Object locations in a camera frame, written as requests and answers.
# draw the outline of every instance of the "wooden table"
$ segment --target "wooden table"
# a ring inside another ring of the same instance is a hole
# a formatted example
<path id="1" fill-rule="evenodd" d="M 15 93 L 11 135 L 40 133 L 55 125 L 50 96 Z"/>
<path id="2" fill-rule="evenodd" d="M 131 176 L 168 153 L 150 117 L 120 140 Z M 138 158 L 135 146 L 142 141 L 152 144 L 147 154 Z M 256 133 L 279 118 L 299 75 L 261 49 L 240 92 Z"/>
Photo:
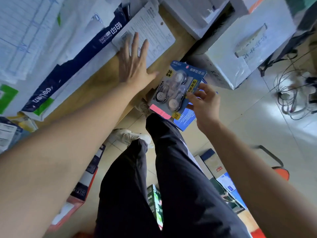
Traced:
<path id="1" fill-rule="evenodd" d="M 168 70 L 172 60 L 180 60 L 194 45 L 194 38 L 172 17 L 172 15 L 161 5 L 159 14 L 165 24 L 171 30 L 175 37 L 175 43 L 161 55 L 149 68 L 148 73 L 159 71 L 160 74 L 144 90 L 138 93 L 128 104 L 119 121 L 130 112 L 134 105 L 138 103 L 141 97 L 152 88 L 156 88 L 163 75 Z M 37 122 L 38 127 L 50 124 L 54 120 L 60 119 L 94 99 L 100 98 L 107 91 L 118 84 L 119 60 L 118 54 L 110 59 L 102 68 L 92 75 L 80 88 L 70 95 L 58 108 L 56 108 L 43 122 Z"/>

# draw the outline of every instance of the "shoe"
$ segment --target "shoe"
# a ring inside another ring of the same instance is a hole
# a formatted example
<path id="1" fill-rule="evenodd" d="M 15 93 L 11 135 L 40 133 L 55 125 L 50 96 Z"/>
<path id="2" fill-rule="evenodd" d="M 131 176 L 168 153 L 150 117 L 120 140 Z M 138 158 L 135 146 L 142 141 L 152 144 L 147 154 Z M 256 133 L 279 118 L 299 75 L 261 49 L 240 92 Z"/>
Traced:
<path id="1" fill-rule="evenodd" d="M 146 118 L 150 116 L 150 114 L 152 114 L 152 111 L 149 109 L 149 106 L 147 105 L 147 102 L 144 99 L 142 99 L 140 103 L 134 107 L 142 114 L 144 114 Z"/>
<path id="2" fill-rule="evenodd" d="M 131 130 L 125 128 L 115 129 L 112 133 L 116 136 L 116 140 L 127 146 L 129 146 L 133 140 L 142 139 L 148 148 L 154 148 L 154 145 L 150 144 L 152 141 L 151 136 L 147 134 L 133 133 Z"/>

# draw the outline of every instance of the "yellow label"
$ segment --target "yellow label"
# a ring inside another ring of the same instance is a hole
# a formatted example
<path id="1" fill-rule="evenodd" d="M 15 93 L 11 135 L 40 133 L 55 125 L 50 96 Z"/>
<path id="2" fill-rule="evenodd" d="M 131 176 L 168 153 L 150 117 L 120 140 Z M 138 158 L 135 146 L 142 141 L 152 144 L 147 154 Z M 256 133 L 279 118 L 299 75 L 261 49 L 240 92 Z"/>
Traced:
<path id="1" fill-rule="evenodd" d="M 195 85 L 196 85 L 197 82 L 198 82 L 198 81 L 197 81 L 196 79 L 194 79 L 194 80 L 192 81 L 192 84 L 189 86 L 188 92 L 191 92 L 191 91 L 193 90 L 193 88 L 195 87 Z"/>
<path id="2" fill-rule="evenodd" d="M 173 70 L 169 69 L 166 73 L 166 76 L 167 77 L 171 77 L 172 76 L 172 73 L 173 73 Z"/>
<path id="3" fill-rule="evenodd" d="M 176 120 L 179 120 L 180 116 L 181 116 L 180 113 L 173 113 L 173 114 L 172 114 L 172 117 L 173 117 L 174 119 L 176 119 Z"/>

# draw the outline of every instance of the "black pants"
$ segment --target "black pants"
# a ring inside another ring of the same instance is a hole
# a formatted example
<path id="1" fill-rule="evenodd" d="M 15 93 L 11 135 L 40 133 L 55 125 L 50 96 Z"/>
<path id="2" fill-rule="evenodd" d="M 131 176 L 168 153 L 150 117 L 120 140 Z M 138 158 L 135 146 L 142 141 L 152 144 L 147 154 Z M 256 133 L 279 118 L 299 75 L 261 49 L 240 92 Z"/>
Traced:
<path id="1" fill-rule="evenodd" d="M 190 158 L 180 132 L 157 114 L 147 118 L 146 129 L 155 145 L 163 231 L 147 203 L 147 146 L 138 139 L 113 162 L 101 183 L 95 237 L 249 237 Z"/>

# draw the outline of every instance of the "hand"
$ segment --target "hand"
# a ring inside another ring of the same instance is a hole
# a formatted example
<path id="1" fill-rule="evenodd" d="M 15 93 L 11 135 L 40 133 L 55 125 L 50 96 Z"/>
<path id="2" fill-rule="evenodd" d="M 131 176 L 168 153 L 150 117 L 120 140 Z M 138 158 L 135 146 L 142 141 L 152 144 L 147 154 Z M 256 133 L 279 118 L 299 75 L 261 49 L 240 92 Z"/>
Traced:
<path id="1" fill-rule="evenodd" d="M 141 47 L 140 56 L 139 34 L 134 34 L 131 56 L 129 52 L 130 38 L 125 41 L 124 47 L 120 49 L 119 54 L 119 81 L 130 85 L 137 93 L 144 89 L 155 77 L 158 72 L 147 74 L 146 72 L 146 56 L 149 48 L 149 41 L 146 39 Z"/>
<path id="2" fill-rule="evenodd" d="M 210 85 L 200 83 L 199 89 L 193 94 L 187 93 L 189 104 L 187 108 L 194 110 L 197 118 L 197 126 L 203 133 L 210 129 L 210 126 L 220 122 L 219 107 L 220 96 L 211 88 Z"/>

